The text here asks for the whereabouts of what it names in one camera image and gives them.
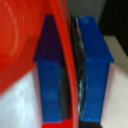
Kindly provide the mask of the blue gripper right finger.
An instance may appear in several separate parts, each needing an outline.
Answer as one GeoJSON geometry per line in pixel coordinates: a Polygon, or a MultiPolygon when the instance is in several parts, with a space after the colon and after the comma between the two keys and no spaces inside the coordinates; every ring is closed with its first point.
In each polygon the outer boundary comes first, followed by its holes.
{"type": "Polygon", "coordinates": [[[92,16],[72,16],[71,32],[79,118],[100,121],[109,65],[114,59],[92,16]]]}

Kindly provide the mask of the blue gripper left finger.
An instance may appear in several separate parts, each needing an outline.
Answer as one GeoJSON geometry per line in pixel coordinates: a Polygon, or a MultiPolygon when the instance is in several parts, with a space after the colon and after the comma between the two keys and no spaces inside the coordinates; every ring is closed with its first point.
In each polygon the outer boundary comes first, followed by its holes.
{"type": "Polygon", "coordinates": [[[52,15],[46,15],[34,60],[38,64],[44,121],[69,118],[69,82],[61,41],[52,15]]]}

